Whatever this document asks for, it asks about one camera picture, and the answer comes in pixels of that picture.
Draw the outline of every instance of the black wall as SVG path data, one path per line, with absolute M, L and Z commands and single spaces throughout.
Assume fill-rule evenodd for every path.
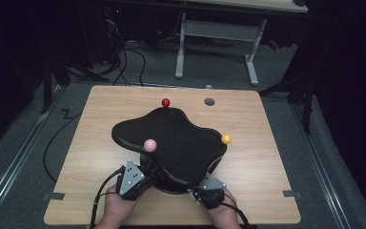
M 43 56 L 23 7 L 22 2 L 0 2 L 0 137 L 33 99 L 33 88 L 42 76 Z
M 315 94 L 336 146 L 366 198 L 366 1 L 328 36 Z

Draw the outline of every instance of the pink ball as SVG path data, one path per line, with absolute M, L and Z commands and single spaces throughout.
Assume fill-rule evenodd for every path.
M 152 139 L 148 139 L 144 143 L 144 149 L 146 152 L 153 152 L 156 150 L 156 141 Z

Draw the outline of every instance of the human hand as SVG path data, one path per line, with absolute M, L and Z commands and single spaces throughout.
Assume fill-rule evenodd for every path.
M 103 218 L 94 229 L 115 229 L 132 214 L 136 201 L 124 200 L 115 192 L 115 185 L 108 188 L 105 200 L 105 212 Z
M 236 206 L 236 199 L 231 192 L 228 189 L 223 189 L 223 191 L 225 197 L 222 202 Z M 240 229 L 237 213 L 230 207 L 219 205 L 216 208 L 207 209 L 207 214 L 218 229 Z

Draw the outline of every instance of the wooden board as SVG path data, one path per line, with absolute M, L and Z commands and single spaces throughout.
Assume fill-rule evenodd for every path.
M 139 154 L 118 146 L 112 127 L 121 121 L 146 115 L 161 100 L 183 110 L 197 126 L 230 135 L 228 146 L 214 175 L 224 181 L 252 224 L 298 223 L 300 215 L 275 139 L 257 92 L 95 86 L 73 137 L 54 192 L 63 200 L 50 201 L 45 222 L 51 225 L 89 224 L 92 203 L 102 182 L 130 158 Z M 204 103 L 215 101 L 213 106 Z M 111 180 L 108 186 L 115 183 Z M 97 220 L 103 215 L 104 199 Z M 172 196 L 154 188 L 141 198 L 126 224 L 211 224 L 203 208 L 189 195 Z

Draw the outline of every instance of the orange ball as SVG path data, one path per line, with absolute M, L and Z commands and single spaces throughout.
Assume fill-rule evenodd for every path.
M 223 135 L 221 137 L 221 141 L 222 143 L 224 143 L 225 145 L 228 145 L 231 142 L 231 137 L 229 135 Z

